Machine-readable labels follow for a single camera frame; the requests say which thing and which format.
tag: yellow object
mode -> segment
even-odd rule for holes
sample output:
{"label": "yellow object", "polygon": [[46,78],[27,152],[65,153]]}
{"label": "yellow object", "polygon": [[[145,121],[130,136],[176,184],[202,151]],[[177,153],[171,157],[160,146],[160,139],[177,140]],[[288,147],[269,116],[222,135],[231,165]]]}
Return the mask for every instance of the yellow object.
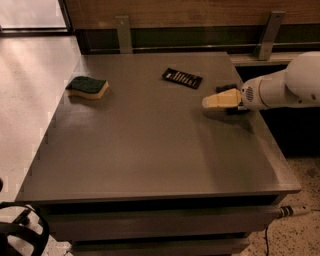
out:
{"label": "yellow object", "polygon": [[233,88],[218,94],[205,97],[202,100],[204,109],[220,111],[225,108],[234,108],[241,102],[241,93]]}

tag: yellow sponge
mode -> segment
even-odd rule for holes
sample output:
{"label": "yellow sponge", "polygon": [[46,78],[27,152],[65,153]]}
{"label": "yellow sponge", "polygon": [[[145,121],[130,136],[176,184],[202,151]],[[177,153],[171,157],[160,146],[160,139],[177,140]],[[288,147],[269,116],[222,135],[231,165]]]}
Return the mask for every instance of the yellow sponge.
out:
{"label": "yellow sponge", "polygon": [[101,99],[109,88],[106,80],[93,79],[86,76],[75,77],[66,87],[68,96],[80,96],[89,100]]}

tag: white floor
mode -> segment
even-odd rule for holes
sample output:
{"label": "white floor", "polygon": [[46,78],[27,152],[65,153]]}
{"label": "white floor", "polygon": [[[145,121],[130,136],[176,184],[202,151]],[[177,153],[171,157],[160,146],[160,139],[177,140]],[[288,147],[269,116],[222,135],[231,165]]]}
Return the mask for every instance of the white floor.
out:
{"label": "white floor", "polygon": [[[0,177],[4,181],[0,201],[15,199],[79,58],[73,37],[0,40]],[[307,205],[313,210],[270,225],[269,255],[320,255],[320,158],[287,160],[303,190],[282,205]],[[12,218],[9,213],[0,217]],[[266,255],[264,232],[252,234],[250,240],[241,256]],[[43,255],[71,255],[66,254],[68,247],[51,238]]]}

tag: metal bracket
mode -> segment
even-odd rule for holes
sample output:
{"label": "metal bracket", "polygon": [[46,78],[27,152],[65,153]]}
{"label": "metal bracket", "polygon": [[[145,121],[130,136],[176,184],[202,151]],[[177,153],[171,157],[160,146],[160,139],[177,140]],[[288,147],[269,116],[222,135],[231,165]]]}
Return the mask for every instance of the metal bracket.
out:
{"label": "metal bracket", "polygon": [[260,43],[255,49],[255,55],[259,60],[269,60],[273,43],[277,37],[281,22],[285,15],[284,11],[271,11],[268,23],[265,27]]}
{"label": "metal bracket", "polygon": [[116,16],[120,53],[132,53],[129,16]]}

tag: white wall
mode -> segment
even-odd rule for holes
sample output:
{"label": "white wall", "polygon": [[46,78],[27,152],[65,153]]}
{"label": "white wall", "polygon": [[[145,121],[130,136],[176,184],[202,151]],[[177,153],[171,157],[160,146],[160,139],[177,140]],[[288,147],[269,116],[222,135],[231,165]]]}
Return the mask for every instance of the white wall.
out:
{"label": "white wall", "polygon": [[1,0],[3,28],[65,27],[58,0]]}

